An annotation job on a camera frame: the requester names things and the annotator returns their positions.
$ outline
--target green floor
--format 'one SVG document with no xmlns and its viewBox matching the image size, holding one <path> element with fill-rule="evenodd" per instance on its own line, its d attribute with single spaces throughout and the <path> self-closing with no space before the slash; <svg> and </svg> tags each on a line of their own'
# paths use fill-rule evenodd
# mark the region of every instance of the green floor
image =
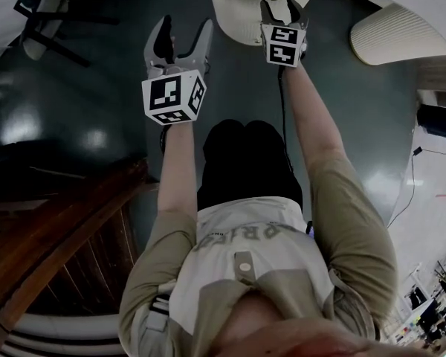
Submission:
<svg viewBox="0 0 446 357">
<path fill-rule="evenodd" d="M 349 47 L 349 29 L 373 12 L 355 0 L 311 0 L 304 66 L 342 132 L 349 157 L 387 221 L 398 195 L 411 147 L 416 112 L 416 73 L 411 62 L 367 66 Z M 0 61 L 11 74 L 0 104 L 0 143 L 46 139 L 80 163 L 104 165 L 133 152 L 149 156 L 158 177 L 161 128 L 143 113 L 140 82 L 146 76 L 143 47 L 155 23 L 173 17 L 176 53 L 186 51 L 200 22 L 215 18 L 211 0 L 76 0 L 71 9 L 118 17 L 117 27 L 66 23 L 62 44 L 92 62 L 82 68 L 48 51 L 39 62 L 15 48 Z M 262 49 L 241 45 L 216 26 L 208 93 L 195 124 L 198 177 L 201 146 L 211 127 L 226 118 L 265 120 L 279 131 L 282 115 L 277 67 Z M 303 187 L 306 219 L 309 187 L 288 110 L 288 151 Z M 155 213 L 155 195 L 133 202 L 142 247 Z"/>
</svg>

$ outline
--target sleeve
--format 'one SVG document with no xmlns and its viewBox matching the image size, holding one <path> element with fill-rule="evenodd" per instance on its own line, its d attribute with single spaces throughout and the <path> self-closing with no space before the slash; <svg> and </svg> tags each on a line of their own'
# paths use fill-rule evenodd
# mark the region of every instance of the sleeve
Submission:
<svg viewBox="0 0 446 357">
<path fill-rule="evenodd" d="M 392 241 L 343 156 L 325 157 L 309 170 L 314 237 L 329 269 L 365 301 L 380 327 L 395 300 Z"/>
<path fill-rule="evenodd" d="M 119 310 L 119 339 L 130 355 L 131 334 L 140 334 L 136 312 L 149 306 L 158 287 L 177 278 L 188 253 L 195 246 L 196 222 L 188 215 L 161 212 L 155 220 L 146 250 L 132 269 Z"/>
</svg>

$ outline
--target cable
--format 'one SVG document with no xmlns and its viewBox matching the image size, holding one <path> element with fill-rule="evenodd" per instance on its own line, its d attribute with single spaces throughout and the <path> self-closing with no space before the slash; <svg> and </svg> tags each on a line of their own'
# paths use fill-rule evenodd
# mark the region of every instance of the cable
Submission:
<svg viewBox="0 0 446 357">
<path fill-rule="evenodd" d="M 410 200 L 409 200 L 409 202 L 408 202 L 408 205 L 407 206 L 405 206 L 404 207 L 404 209 L 400 212 L 400 213 L 398 213 L 396 216 L 395 216 L 395 218 L 394 219 L 392 219 L 392 221 L 388 224 L 388 226 L 387 226 L 387 228 L 389 228 L 391 225 L 392 225 L 392 223 L 394 223 L 394 221 L 406 210 L 406 209 L 408 209 L 408 207 L 410 206 L 410 204 L 411 204 L 411 201 L 413 200 L 413 197 L 414 197 L 414 195 L 415 195 L 415 167 L 414 167 L 414 165 L 413 165 L 413 158 L 415 157 L 415 156 L 417 156 L 417 155 L 419 155 L 420 153 L 422 153 L 423 151 L 425 151 L 425 152 L 431 152 L 431 153 L 437 153 L 437 154 L 439 154 L 439 155 L 446 155 L 446 153 L 444 153 L 444 152 L 438 152 L 438 151 L 432 151 L 431 149 L 422 149 L 421 147 L 418 147 L 418 148 L 416 148 L 414 151 L 413 151 L 413 154 L 411 155 L 411 176 L 412 176 L 412 180 L 413 180 L 413 191 L 412 191 L 412 193 L 411 193 L 411 198 L 410 198 Z"/>
<path fill-rule="evenodd" d="M 285 158 L 288 161 L 289 169 L 292 173 L 294 173 L 294 168 L 292 167 L 291 159 L 288 154 L 288 145 L 286 141 L 285 135 L 285 102 L 284 102 L 284 90 L 282 89 L 282 74 L 284 73 L 285 66 L 280 66 L 277 72 L 277 82 L 279 84 L 279 94 L 281 96 L 281 108 L 282 108 L 282 136 L 284 139 L 284 154 Z"/>
<path fill-rule="evenodd" d="M 167 142 L 167 132 L 169 128 L 172 126 L 172 124 L 168 124 L 163 127 L 161 132 L 161 151 L 162 155 L 165 153 L 165 143 Z"/>
<path fill-rule="evenodd" d="M 204 74 L 204 75 L 207 75 L 207 74 L 209 74 L 210 71 L 211 71 L 211 65 L 210 65 L 210 63 L 208 62 L 208 59 L 206 59 L 206 58 L 205 58 L 205 62 L 206 62 L 206 64 L 207 64 L 208 68 L 207 68 L 207 70 L 205 71 L 205 74 Z"/>
<path fill-rule="evenodd" d="M 411 155 L 411 176 L 412 176 L 412 179 L 413 179 L 413 192 L 411 193 L 411 197 L 410 197 L 410 200 L 409 200 L 409 202 L 408 202 L 408 205 L 407 206 L 405 206 L 404 207 L 404 209 L 400 212 L 400 213 L 398 213 L 396 216 L 395 216 L 395 218 L 394 219 L 392 219 L 392 221 L 388 224 L 388 226 L 387 226 L 387 228 L 389 228 L 391 225 L 392 225 L 392 223 L 394 223 L 394 221 L 406 210 L 406 209 L 408 209 L 408 207 L 410 206 L 410 204 L 411 204 L 411 201 L 413 200 L 413 197 L 414 197 L 414 195 L 415 195 L 415 167 L 413 166 L 413 158 L 416 156 L 416 155 L 418 155 L 418 153 L 416 153 L 416 151 Z"/>
<path fill-rule="evenodd" d="M 432 150 L 430 150 L 430 149 L 423 149 L 423 151 L 425 151 L 425 152 L 432 152 L 432 153 L 438 153 L 438 154 L 440 154 L 440 155 L 446 155 L 446 153 L 444 153 L 444 152 L 432 151 Z"/>
</svg>

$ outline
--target chair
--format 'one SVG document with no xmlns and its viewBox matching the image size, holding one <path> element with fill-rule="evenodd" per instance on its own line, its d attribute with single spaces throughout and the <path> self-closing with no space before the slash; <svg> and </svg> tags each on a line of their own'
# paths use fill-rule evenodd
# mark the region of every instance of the chair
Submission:
<svg viewBox="0 0 446 357">
<path fill-rule="evenodd" d="M 25 53 L 32 60 L 39 60 L 46 49 L 51 49 L 81 66 L 88 67 L 90 62 L 60 45 L 53 38 L 64 38 L 59 32 L 63 21 L 94 22 L 97 24 L 118 25 L 118 19 L 101 16 L 81 15 L 68 12 L 68 0 L 41 0 L 36 11 L 30 11 L 17 1 L 14 9 L 28 17 L 20 37 Z"/>
</svg>

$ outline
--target wooden railing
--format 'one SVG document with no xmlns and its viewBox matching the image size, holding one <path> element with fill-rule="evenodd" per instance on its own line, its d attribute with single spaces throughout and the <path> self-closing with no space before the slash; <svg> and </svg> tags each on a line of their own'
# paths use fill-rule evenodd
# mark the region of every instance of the wooden railing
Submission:
<svg viewBox="0 0 446 357">
<path fill-rule="evenodd" d="M 145 160 L 126 159 L 83 179 L 0 234 L 0 348 L 56 272 L 147 184 Z"/>
</svg>

